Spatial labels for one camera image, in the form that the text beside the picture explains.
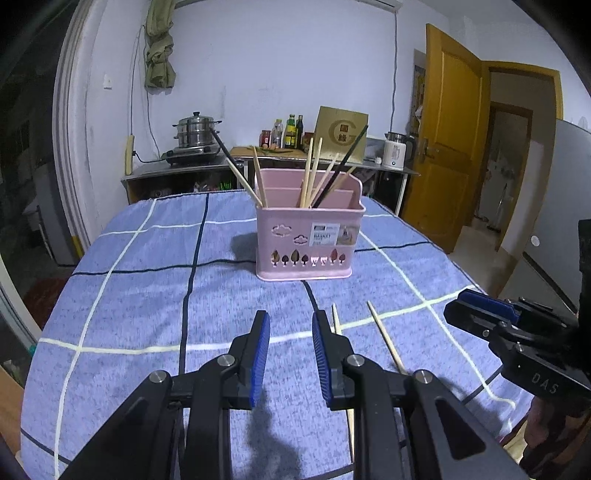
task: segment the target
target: air conditioner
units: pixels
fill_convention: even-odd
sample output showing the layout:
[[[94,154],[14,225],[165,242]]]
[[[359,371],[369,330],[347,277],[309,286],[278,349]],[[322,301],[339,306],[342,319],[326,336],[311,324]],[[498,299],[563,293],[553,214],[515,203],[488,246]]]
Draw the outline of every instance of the air conditioner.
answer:
[[[402,2],[398,2],[397,0],[357,0],[363,4],[372,5],[373,7],[381,8],[382,10],[386,10],[386,12],[397,12],[400,10],[402,6]]]

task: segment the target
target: wooden door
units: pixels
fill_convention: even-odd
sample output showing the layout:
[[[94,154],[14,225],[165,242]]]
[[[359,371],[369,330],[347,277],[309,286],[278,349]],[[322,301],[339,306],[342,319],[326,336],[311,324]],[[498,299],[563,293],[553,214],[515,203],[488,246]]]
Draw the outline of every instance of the wooden door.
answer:
[[[419,145],[402,218],[453,251],[474,195],[482,162],[491,78],[450,36],[427,25],[427,76]]]

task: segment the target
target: cardboard box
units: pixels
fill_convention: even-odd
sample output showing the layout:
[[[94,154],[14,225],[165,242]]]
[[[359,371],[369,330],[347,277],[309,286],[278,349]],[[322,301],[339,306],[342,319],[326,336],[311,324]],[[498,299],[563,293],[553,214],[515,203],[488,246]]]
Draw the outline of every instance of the cardboard box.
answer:
[[[314,153],[316,153],[318,141],[322,138],[321,157],[328,160],[336,158],[336,161],[340,162],[357,135],[368,124],[368,120],[367,113],[321,106],[314,130]],[[356,163],[363,161],[365,142],[366,135],[359,141],[349,161]]]

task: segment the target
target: blue checkered tablecloth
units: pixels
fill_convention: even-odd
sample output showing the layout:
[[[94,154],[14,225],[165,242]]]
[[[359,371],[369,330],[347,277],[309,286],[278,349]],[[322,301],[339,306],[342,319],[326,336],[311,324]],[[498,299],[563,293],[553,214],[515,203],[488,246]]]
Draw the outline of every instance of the blue checkered tablecloth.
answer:
[[[147,200],[113,218],[33,357],[21,422],[31,479],[57,478],[151,371],[189,372],[225,353],[258,309],[271,316],[271,345],[260,406],[230,414],[236,479],[303,479],[350,464],[345,413],[325,406],[311,340],[313,309],[332,303],[355,352],[395,369],[370,300],[409,371],[433,371],[493,435],[509,433],[531,396],[498,375],[485,342],[443,319],[472,280],[380,204],[363,204],[345,280],[259,280],[255,209],[244,192]]]

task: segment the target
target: chopstick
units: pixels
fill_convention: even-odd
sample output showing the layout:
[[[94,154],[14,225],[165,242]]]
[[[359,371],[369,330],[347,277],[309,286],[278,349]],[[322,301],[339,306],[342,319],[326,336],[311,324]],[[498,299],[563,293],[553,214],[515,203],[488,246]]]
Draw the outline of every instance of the chopstick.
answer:
[[[306,191],[306,203],[304,204],[304,208],[310,208],[310,204],[312,203],[312,190],[314,189],[316,170],[318,170],[318,162],[320,161],[320,150],[322,150],[322,138],[318,142],[318,148],[316,149],[316,158],[314,159],[312,172],[310,173],[310,178],[308,179],[308,189]]]
[[[306,206],[308,198],[308,180],[310,178],[310,164],[312,163],[312,152],[314,151],[314,138],[310,138],[310,148],[308,149],[308,157],[306,159],[306,170],[304,171],[304,182],[301,184],[300,193],[300,208]]]
[[[386,331],[386,327],[384,327],[382,320],[379,318],[378,313],[375,311],[374,306],[371,305],[371,302],[369,300],[368,300],[368,307],[369,307],[369,311],[371,312],[371,316],[374,318],[374,322],[378,326],[378,329],[379,329],[380,333],[382,334],[384,341],[386,342],[386,346],[388,347],[388,350],[390,350],[390,355],[392,355],[392,359],[394,360],[394,363],[396,364],[398,371],[400,373],[402,373],[403,375],[408,375],[408,371],[406,370],[406,368],[404,368],[404,364],[402,363],[402,359],[400,358],[400,355],[398,354],[396,347],[394,346],[394,343],[393,343],[392,339],[390,338],[390,335],[388,335],[388,332]]]
[[[268,206],[267,195],[265,194],[265,186],[263,185],[263,182],[262,182],[261,165],[258,162],[258,155],[256,154],[256,147],[252,147],[252,151],[254,152],[253,161],[255,164],[256,182],[258,183],[259,194],[261,195],[261,203],[262,203],[263,208],[266,208]]]
[[[335,323],[335,333],[342,335],[340,327],[339,314],[336,311],[336,304],[332,304],[333,321]],[[349,427],[349,453],[351,455],[351,462],[355,461],[355,412],[352,408],[347,410],[347,426]]]
[[[240,170],[238,170],[238,164],[236,163],[236,160],[234,160],[234,158],[230,155],[230,152],[226,148],[226,145],[223,144],[222,139],[218,137],[216,131],[213,128],[210,127],[209,130],[216,139],[217,144],[224,152],[224,155],[226,156],[226,159],[228,161],[228,166],[230,167],[230,170],[232,170],[232,173],[235,175],[238,182],[240,182],[242,187],[244,187],[246,192],[252,197],[252,200],[254,200],[256,205],[262,208],[262,202],[260,201],[259,197],[256,196],[256,193],[254,192],[252,187],[248,184],[248,181],[246,180],[246,178],[244,178],[244,175],[242,175]]]
[[[234,163],[231,162],[231,160],[228,158],[228,166],[230,167],[230,170],[232,170],[232,173],[236,176],[236,179],[238,179],[238,181],[240,182],[240,184],[244,187],[244,189],[246,190],[246,192],[252,197],[252,200],[254,200],[254,202],[256,203],[256,205],[259,208],[262,208],[262,202],[259,199],[259,197],[256,196],[256,193],[254,192],[254,190],[252,189],[252,187],[248,184],[248,181],[246,180],[246,178],[244,178],[244,175],[242,175],[242,173],[240,173],[240,170],[238,170],[235,166]]]
[[[318,184],[318,186],[316,187],[316,190],[314,191],[314,193],[312,194],[312,197],[310,198],[310,205],[312,205],[312,202],[314,202],[314,199],[318,196],[318,193],[320,191],[320,188],[322,187],[322,184],[324,183],[326,178],[330,175],[330,172],[332,171],[333,167],[335,166],[335,163],[336,163],[336,158],[334,158],[333,161],[330,162],[329,167],[324,172],[324,175],[322,175],[322,178],[320,179],[320,183]]]
[[[369,125],[365,125],[365,127],[363,128],[363,130],[361,130],[361,132],[359,133],[359,135],[357,135],[357,138],[353,142],[353,145],[351,145],[351,147],[349,148],[349,151],[343,157],[343,160],[340,162],[339,168],[337,168],[335,170],[335,172],[333,173],[333,175],[330,178],[329,182],[326,184],[326,187],[324,187],[324,190],[322,190],[322,193],[320,194],[320,196],[318,197],[318,199],[315,201],[314,206],[312,208],[318,208],[318,206],[322,203],[322,200],[324,200],[324,198],[326,198],[326,196],[329,194],[330,188],[333,186],[333,183],[336,181],[336,177],[338,177],[339,176],[339,173],[341,173],[345,169],[346,163],[349,161],[349,158],[351,157],[351,155],[353,154],[353,151],[355,150],[355,148],[357,147],[357,145],[361,141],[361,138],[367,132],[368,127],[369,127]]]

